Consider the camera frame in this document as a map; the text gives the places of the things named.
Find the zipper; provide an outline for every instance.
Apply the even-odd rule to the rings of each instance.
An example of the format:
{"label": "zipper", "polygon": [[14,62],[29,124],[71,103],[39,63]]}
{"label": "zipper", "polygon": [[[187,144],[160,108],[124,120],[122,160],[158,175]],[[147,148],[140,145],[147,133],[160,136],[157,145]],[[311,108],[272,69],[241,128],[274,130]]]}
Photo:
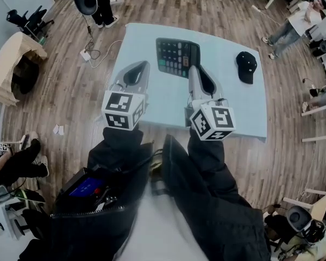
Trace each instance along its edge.
{"label": "zipper", "polygon": [[49,217],[52,219],[57,219],[57,218],[69,218],[69,217],[75,217],[75,216],[97,215],[97,214],[106,213],[106,212],[122,212],[124,210],[127,210],[129,207],[133,207],[134,205],[137,205],[137,202],[138,201],[134,202],[133,204],[126,205],[126,206],[118,206],[118,207],[112,207],[112,208],[95,210],[95,211],[84,212],[84,213],[56,213],[56,214],[49,215]]}

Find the blue screen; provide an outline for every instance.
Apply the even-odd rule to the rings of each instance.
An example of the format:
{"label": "blue screen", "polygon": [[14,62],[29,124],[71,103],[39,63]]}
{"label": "blue screen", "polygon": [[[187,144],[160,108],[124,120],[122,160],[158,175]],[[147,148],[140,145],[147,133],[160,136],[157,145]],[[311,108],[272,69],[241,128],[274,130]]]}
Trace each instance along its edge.
{"label": "blue screen", "polygon": [[94,193],[94,191],[104,184],[103,180],[87,178],[77,188],[75,188],[69,195],[75,197],[86,197]]}

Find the calculator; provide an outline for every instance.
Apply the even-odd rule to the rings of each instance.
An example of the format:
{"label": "calculator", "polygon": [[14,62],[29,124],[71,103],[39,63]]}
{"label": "calculator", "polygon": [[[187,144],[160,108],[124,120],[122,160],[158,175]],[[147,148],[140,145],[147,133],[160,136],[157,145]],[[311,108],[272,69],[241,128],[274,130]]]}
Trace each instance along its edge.
{"label": "calculator", "polygon": [[161,72],[188,78],[190,67],[200,66],[200,48],[194,42],[157,38],[156,50]]}

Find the wooden floor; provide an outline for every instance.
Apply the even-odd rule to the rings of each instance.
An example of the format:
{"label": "wooden floor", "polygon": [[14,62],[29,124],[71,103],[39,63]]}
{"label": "wooden floor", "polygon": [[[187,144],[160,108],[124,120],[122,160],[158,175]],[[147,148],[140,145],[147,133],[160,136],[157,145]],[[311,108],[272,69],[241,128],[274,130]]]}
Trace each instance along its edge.
{"label": "wooden floor", "polygon": [[[270,47],[260,38],[273,33],[277,25],[253,12],[253,4],[260,9],[265,6],[263,0],[125,0],[112,8],[121,17],[112,28],[98,29],[91,18],[87,20],[95,49],[102,55],[111,43],[123,39],[124,25],[129,22],[192,29],[259,51],[267,97],[267,141],[228,138],[224,144],[225,159],[241,195],[253,207],[263,208],[283,196],[300,197],[305,186],[324,189],[326,185],[326,141],[301,143],[301,138],[324,135],[325,116],[316,116],[317,121],[300,116],[300,106],[309,97],[302,79],[310,78],[317,86],[326,81],[321,63],[305,45],[307,39],[292,46],[281,59],[269,59]],[[289,15],[283,0],[275,0],[264,12],[278,22]],[[79,55],[90,38],[73,0],[55,0],[49,17],[55,20],[45,44],[49,58],[34,90],[17,107],[6,108],[3,138],[17,139],[23,133],[38,132],[51,171],[41,184],[50,206],[62,185],[86,165],[89,150],[102,139],[103,122],[95,119],[121,43],[113,45],[109,56],[92,69]],[[64,136],[53,134],[55,124],[65,126]],[[184,146],[189,138],[182,130],[143,130],[145,141],[155,140],[156,148],[161,147],[166,133],[173,133]],[[34,183],[29,180],[29,187],[35,187]]]}

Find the light blue table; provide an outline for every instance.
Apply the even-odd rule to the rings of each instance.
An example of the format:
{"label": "light blue table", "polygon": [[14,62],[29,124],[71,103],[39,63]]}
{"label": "light blue table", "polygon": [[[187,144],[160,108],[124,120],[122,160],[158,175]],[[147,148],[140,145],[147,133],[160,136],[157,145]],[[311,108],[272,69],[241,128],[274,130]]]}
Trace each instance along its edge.
{"label": "light blue table", "polygon": [[[182,39],[199,44],[201,65],[218,78],[223,89],[223,96],[234,110],[237,130],[231,136],[253,136],[263,142],[266,141],[266,93],[261,60],[257,51],[191,30],[129,23],[110,78],[110,84],[113,83],[118,72],[129,64],[143,60],[150,63],[151,70],[147,90],[149,106],[140,119],[141,122],[186,129],[184,108],[187,106],[190,96],[188,79],[158,70],[157,38]],[[242,51],[247,51],[255,56],[258,64],[254,73],[253,85],[241,82],[238,77],[235,58]]]}

